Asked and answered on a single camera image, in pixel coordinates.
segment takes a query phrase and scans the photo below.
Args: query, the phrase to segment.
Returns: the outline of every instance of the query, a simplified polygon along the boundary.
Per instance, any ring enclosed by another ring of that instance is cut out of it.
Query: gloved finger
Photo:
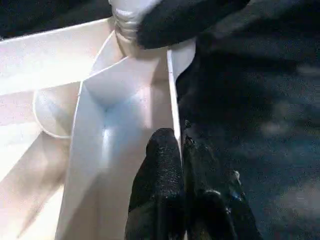
[[[184,237],[185,192],[174,131],[157,130],[132,185],[125,239],[179,240]]]
[[[249,0],[161,0],[142,19],[137,43],[154,49],[195,37]]]
[[[224,135],[218,129],[209,134],[196,126],[184,131],[188,239],[261,240],[239,173],[216,154]]]

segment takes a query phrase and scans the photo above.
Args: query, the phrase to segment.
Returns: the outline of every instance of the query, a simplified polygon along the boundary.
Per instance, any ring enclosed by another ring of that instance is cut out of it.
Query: white plastic panel
[[[167,51],[161,51],[153,52],[156,58],[150,52],[125,58],[83,83],[57,240],[124,238],[131,187],[148,140],[159,128],[174,128],[177,117],[164,67]]]
[[[82,81],[113,18],[0,42],[0,95]]]

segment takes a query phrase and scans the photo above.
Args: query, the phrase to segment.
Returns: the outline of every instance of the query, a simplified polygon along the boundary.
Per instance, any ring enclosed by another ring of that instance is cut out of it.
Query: black glove
[[[221,161],[214,135],[190,127],[184,131],[185,175],[189,240],[261,240],[239,174],[230,161]]]
[[[250,0],[161,0],[142,19],[137,42],[161,48],[195,37]]]
[[[181,240],[186,232],[185,191],[178,143],[170,128],[157,130],[135,176],[126,240]]]

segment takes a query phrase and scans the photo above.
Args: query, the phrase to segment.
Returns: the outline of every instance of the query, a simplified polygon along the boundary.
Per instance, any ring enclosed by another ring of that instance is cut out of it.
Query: rounded plastic cup
[[[37,90],[33,95],[33,113],[42,130],[58,139],[72,133],[80,82]]]

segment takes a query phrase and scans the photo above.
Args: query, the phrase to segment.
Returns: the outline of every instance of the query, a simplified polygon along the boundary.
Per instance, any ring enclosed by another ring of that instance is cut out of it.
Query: white plastic tray
[[[82,80],[78,96],[70,96],[78,101],[68,164],[65,153],[69,140],[45,134],[30,116],[38,135],[30,141],[26,153],[36,145],[35,157],[26,157],[28,167],[21,167],[14,175],[22,181],[7,184],[7,188],[1,188],[3,181],[0,182],[0,196],[25,182],[31,187],[21,190],[21,198],[13,194],[16,202],[2,198],[6,205],[0,205],[0,221],[6,221],[2,214],[6,213],[11,222],[6,222],[7,227],[0,226],[0,239],[6,236],[3,239],[51,240],[56,226],[57,240],[123,239],[132,182],[145,157],[148,139],[156,129],[165,127],[173,128],[180,140],[175,80],[194,57],[194,41],[124,57],[112,23],[112,18],[103,19],[0,43],[0,51],[6,51],[5,64],[0,66],[0,80],[4,80],[0,81],[0,87],[4,86],[0,97],[14,93],[14,98],[19,99],[27,93],[29,111],[23,116],[30,115],[34,90],[58,89]],[[34,42],[42,45],[30,58],[30,52],[36,48]],[[19,67],[12,66],[14,58]],[[34,68],[30,61],[35,60],[37,64],[42,62],[46,71]],[[12,169],[22,159],[18,158]],[[39,169],[38,164],[43,165],[43,161],[54,166],[54,170],[42,166],[37,173],[42,177],[28,178],[28,169]],[[59,180],[66,169],[64,184]],[[38,193],[39,189],[45,189],[46,194]],[[23,206],[24,196],[31,193],[28,199],[39,204],[25,208],[28,210],[21,214],[16,207]]]

